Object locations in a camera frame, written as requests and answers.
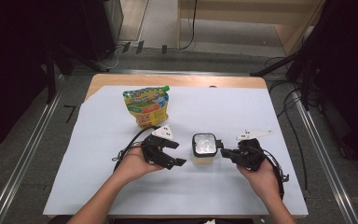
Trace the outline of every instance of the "clear container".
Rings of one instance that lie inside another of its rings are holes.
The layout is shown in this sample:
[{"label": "clear container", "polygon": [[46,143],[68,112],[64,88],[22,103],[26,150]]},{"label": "clear container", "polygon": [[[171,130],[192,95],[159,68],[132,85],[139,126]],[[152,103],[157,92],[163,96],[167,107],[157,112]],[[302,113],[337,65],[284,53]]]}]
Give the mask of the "clear container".
[{"label": "clear container", "polygon": [[212,133],[197,133],[193,136],[193,153],[191,160],[196,165],[213,163],[217,153],[216,138]]}]

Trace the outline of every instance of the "white paper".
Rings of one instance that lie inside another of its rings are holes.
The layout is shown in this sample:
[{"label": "white paper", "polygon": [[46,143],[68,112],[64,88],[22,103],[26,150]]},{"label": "white paper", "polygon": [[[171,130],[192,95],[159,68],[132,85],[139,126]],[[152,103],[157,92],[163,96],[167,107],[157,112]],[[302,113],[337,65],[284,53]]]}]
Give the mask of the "white paper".
[{"label": "white paper", "polygon": [[[45,215],[75,214],[112,174],[112,158],[141,130],[124,104],[122,92],[141,88],[105,86],[81,106]],[[110,215],[267,215],[248,181],[220,152],[213,164],[191,162],[195,133],[213,133],[225,148],[236,148],[236,136],[245,129],[273,131],[258,140],[290,175],[290,181],[283,184],[283,201],[292,215],[308,214],[267,90],[171,87],[168,94],[170,117],[161,125],[170,125],[180,146],[164,148],[164,152],[187,162],[128,184],[117,196]],[[144,133],[139,140],[148,135]]]}]

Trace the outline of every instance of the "snack bag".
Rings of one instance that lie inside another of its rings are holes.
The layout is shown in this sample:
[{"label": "snack bag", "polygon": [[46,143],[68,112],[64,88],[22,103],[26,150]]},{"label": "snack bag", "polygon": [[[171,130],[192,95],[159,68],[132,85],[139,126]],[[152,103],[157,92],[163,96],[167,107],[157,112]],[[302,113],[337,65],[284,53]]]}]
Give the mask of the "snack bag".
[{"label": "snack bag", "polygon": [[157,125],[168,118],[169,86],[123,91],[124,102],[141,128]]}]

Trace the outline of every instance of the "person's right hand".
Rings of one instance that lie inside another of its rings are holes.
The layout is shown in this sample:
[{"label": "person's right hand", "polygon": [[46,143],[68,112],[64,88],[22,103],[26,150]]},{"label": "person's right hand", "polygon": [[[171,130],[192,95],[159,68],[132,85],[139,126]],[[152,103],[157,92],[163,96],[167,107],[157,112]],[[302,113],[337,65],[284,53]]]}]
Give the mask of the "person's right hand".
[{"label": "person's right hand", "polygon": [[127,184],[143,175],[162,169],[164,168],[157,164],[150,164],[145,161],[144,153],[138,146],[129,150],[113,175],[120,177]]},{"label": "person's right hand", "polygon": [[261,200],[264,201],[270,196],[279,196],[278,180],[272,165],[267,160],[261,163],[257,171],[249,171],[239,165],[237,168],[249,180],[252,189]]}]

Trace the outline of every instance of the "person's left hand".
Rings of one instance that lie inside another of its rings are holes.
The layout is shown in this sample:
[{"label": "person's left hand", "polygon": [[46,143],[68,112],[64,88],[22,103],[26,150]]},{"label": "person's left hand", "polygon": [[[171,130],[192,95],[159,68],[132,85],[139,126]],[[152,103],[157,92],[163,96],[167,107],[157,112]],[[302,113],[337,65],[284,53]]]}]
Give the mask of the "person's left hand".
[{"label": "person's left hand", "polygon": [[127,152],[121,164],[115,170],[114,175],[119,175],[129,183],[143,175],[164,169],[157,164],[150,164],[145,161],[144,153],[140,147],[135,147]]}]

